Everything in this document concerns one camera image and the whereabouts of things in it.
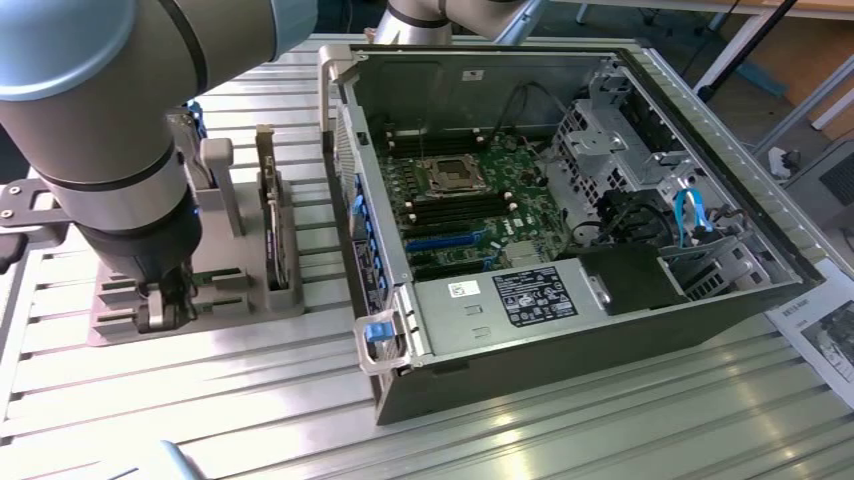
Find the blue latch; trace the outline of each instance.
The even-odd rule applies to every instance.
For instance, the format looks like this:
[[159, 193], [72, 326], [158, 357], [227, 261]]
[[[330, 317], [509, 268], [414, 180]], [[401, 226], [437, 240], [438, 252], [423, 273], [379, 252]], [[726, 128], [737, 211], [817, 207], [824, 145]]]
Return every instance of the blue latch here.
[[353, 214], [358, 215], [359, 211], [365, 208], [365, 195], [358, 195], [353, 202]]
[[365, 329], [365, 339], [369, 342], [382, 342], [395, 338], [395, 328], [391, 322], [371, 323]]

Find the blue cable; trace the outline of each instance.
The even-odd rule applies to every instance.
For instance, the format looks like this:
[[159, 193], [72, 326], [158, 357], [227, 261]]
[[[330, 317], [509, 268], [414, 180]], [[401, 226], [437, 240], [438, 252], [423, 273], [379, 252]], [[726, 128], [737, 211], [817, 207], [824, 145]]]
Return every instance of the blue cable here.
[[686, 188], [677, 193], [674, 216], [677, 217], [677, 227], [679, 229], [679, 248], [685, 247], [685, 226], [682, 221], [685, 197], [691, 195], [694, 200], [694, 226], [702, 227], [707, 232], [714, 231], [711, 222], [706, 219], [706, 209], [703, 208], [703, 196], [695, 188]]
[[188, 100], [187, 110], [192, 113], [192, 118], [196, 122], [199, 138], [208, 138], [208, 129], [204, 126], [204, 110], [202, 109], [202, 104], [196, 100]]
[[493, 268], [493, 263], [495, 262], [495, 260], [498, 259], [498, 255], [495, 255], [494, 257], [483, 257], [483, 272], [489, 272], [490, 269]]

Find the aluminum workbench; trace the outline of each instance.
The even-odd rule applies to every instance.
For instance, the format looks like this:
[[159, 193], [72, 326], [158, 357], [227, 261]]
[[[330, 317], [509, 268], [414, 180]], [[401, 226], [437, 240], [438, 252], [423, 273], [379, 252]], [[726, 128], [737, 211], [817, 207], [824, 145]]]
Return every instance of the aluminum workbench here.
[[852, 410], [765, 317], [697, 348], [375, 427], [317, 110], [317, 50], [349, 40], [315, 35], [200, 99], [210, 135], [238, 147], [235, 182], [255, 179], [255, 125], [278, 129], [306, 315], [91, 348], [95, 256], [74, 234], [34, 251], [0, 329], [0, 478], [76, 478], [146, 439], [176, 442], [210, 478], [852, 478]]

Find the warning label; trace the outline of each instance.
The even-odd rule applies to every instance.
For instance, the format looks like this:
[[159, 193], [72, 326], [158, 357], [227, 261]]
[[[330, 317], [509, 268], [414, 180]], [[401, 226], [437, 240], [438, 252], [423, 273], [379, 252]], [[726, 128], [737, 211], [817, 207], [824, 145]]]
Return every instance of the warning label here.
[[578, 315], [555, 267], [498, 275], [493, 281], [514, 326]]

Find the robotic arm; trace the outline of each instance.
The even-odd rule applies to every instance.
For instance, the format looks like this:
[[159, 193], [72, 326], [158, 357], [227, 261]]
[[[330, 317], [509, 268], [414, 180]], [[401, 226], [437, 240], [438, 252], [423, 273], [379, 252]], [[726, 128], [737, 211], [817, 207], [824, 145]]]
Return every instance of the robotic arm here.
[[451, 22], [495, 43], [525, 40], [549, 2], [545, 0], [389, 0], [377, 43], [449, 44]]
[[104, 263], [164, 303], [190, 296], [202, 237], [166, 111], [315, 18], [312, 0], [0, 2], [0, 123]]

